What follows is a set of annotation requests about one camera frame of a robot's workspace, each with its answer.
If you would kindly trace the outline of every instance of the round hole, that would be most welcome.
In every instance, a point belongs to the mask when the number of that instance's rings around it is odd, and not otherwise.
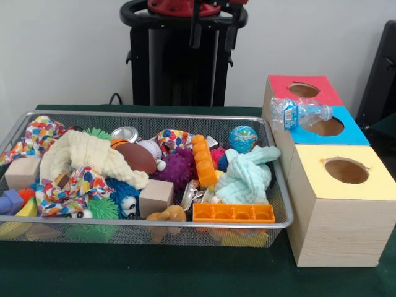
[[[218,212],[218,213],[216,213],[216,218],[221,219],[221,220],[227,220],[230,218],[230,216],[227,213]]]
[[[199,212],[195,215],[196,218],[210,218],[210,215],[206,212]]]
[[[235,219],[237,219],[237,220],[248,220],[248,219],[250,219],[250,216],[247,213],[245,213],[245,212],[238,212],[235,215]]]
[[[344,128],[344,124],[339,119],[332,118],[329,121],[320,121],[312,128],[306,128],[306,130],[320,136],[337,136],[344,131]]]
[[[256,214],[256,220],[269,220],[270,216],[265,212],[259,212]]]
[[[302,82],[295,82],[289,85],[289,91],[302,98],[312,98],[319,94],[319,90],[316,87]]]
[[[347,158],[326,160],[327,172],[335,179],[347,184],[361,184],[367,181],[369,174],[363,164]]]

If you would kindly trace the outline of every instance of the box lid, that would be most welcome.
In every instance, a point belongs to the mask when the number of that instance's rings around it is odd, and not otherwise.
[[[326,76],[270,75],[269,81],[277,98],[295,100],[309,97],[316,99],[322,105],[344,106],[337,91],[332,87]]]
[[[396,200],[396,182],[371,147],[296,145],[296,151],[317,198]]]
[[[290,131],[294,143],[296,144],[348,144],[348,145],[370,145],[367,138],[361,132],[355,120],[345,107],[333,107],[333,120],[321,123],[321,134],[336,134],[335,136],[321,136],[317,133],[307,131],[302,127],[297,127]]]

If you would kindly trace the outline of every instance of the bottle label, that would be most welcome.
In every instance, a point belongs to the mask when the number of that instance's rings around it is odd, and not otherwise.
[[[298,106],[290,100],[288,106],[283,110],[283,127],[291,130],[298,127]]]

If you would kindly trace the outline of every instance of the mint green knotted cloth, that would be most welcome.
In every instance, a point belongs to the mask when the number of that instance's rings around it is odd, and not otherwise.
[[[216,196],[225,204],[268,204],[265,190],[271,182],[266,163],[276,160],[276,147],[255,146],[251,152],[239,154],[230,148],[226,152],[227,172],[216,184]]]

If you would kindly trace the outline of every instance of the green spiky ball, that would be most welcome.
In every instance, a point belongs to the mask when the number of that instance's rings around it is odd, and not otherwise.
[[[111,199],[91,200],[88,209],[93,218],[118,219],[118,206]],[[67,238],[85,243],[106,243],[113,237],[118,226],[72,225],[66,232]]]
[[[100,139],[111,140],[112,137],[106,131],[99,129],[99,128],[92,128],[92,129],[85,129],[83,130],[84,133],[87,133],[91,136],[96,136]]]

